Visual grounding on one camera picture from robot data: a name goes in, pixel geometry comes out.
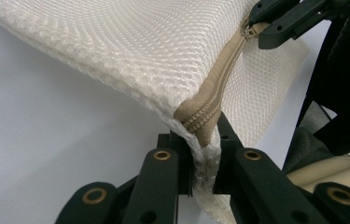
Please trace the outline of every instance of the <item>beige zipper tape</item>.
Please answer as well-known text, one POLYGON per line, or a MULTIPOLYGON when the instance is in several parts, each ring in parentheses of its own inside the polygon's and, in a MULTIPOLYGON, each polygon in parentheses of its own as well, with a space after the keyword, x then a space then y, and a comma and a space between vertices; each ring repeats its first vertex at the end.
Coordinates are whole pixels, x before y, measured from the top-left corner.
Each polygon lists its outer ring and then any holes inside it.
POLYGON ((221 113, 221 101, 233 66, 239 58, 249 38, 258 37, 267 23, 258 23, 247 27, 248 15, 242 20, 230 41, 219 53, 197 94, 185 100, 174 114, 189 133, 194 133, 201 147, 209 144, 212 131, 221 113))

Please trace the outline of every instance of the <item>zipper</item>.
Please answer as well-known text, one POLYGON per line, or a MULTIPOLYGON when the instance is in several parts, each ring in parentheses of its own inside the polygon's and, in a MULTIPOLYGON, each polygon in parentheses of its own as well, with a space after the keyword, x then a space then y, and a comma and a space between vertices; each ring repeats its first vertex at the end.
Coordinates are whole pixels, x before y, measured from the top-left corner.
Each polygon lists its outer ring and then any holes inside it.
POLYGON ((267 23, 257 23, 248 27, 248 15, 242 20, 229 42, 219 53, 197 94, 184 101, 174 113, 189 133, 194 133, 200 145, 209 144, 211 134, 221 113, 221 102, 232 68, 248 39, 258 37, 267 23))

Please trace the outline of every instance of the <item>white background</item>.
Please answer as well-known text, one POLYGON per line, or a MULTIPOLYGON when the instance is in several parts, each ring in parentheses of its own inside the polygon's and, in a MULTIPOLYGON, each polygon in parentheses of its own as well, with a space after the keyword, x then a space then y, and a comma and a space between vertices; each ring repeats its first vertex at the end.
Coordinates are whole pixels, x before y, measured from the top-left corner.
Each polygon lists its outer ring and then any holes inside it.
MULTIPOLYGON (((301 72, 256 145, 282 166, 328 23, 304 38, 301 72)), ((54 223, 80 187, 136 176, 159 133, 154 114, 0 27, 0 224, 54 223)), ((180 197, 178 223, 213 223, 180 197)))

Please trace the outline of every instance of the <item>white mesh fabric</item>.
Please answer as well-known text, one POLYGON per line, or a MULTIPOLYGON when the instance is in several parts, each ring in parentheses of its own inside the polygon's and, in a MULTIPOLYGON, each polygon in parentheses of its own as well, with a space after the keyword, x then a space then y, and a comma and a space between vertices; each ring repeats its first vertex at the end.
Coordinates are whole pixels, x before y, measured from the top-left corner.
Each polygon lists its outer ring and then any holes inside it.
MULTIPOLYGON (((221 49, 256 0, 0 0, 0 24, 70 66, 155 111, 192 148, 195 194, 216 221, 233 222, 228 198, 211 195, 219 134, 201 148, 173 114, 199 90, 221 49)), ((253 146, 286 93, 304 46, 272 51, 248 43, 234 67, 223 111, 253 146)))

